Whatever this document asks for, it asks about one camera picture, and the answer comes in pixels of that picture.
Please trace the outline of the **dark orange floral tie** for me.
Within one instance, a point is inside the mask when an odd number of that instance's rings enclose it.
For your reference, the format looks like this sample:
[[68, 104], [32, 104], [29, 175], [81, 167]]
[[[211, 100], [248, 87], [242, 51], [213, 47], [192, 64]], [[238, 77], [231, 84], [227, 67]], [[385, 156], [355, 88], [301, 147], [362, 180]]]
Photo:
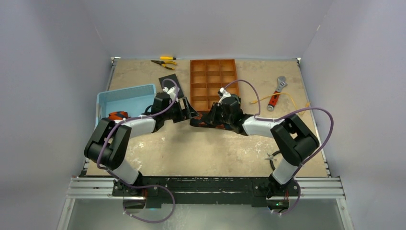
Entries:
[[229, 124], [226, 124], [222, 121], [222, 125], [220, 126], [210, 126], [206, 122], [208, 112], [199, 112], [199, 116], [190, 119], [190, 126], [192, 127], [202, 127], [202, 128], [215, 128], [215, 129], [223, 129], [232, 131], [232, 127]]

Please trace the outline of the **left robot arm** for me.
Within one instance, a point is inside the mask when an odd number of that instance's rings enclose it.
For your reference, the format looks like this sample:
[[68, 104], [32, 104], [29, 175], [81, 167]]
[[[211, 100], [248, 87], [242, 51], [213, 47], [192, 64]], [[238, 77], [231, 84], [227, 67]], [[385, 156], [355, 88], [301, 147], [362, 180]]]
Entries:
[[96, 163], [98, 168], [121, 179], [129, 195], [137, 196], [143, 189], [142, 174], [125, 158], [129, 140], [157, 132], [167, 120], [177, 123], [197, 116], [198, 112], [186, 97], [178, 100], [168, 93], [159, 92], [153, 103], [137, 117], [101, 119], [84, 149], [84, 156]]

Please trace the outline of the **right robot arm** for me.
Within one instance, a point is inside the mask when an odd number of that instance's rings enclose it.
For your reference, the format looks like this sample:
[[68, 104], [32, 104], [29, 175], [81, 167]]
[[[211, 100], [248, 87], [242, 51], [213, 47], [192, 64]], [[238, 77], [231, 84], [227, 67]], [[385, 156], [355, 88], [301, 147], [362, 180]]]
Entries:
[[208, 113], [208, 123], [226, 124], [243, 136], [275, 140], [282, 154], [282, 161], [270, 175], [269, 189], [275, 195], [287, 190], [287, 183], [293, 179], [295, 171], [320, 146], [317, 137], [296, 114], [278, 121], [246, 114], [235, 97], [214, 103]]

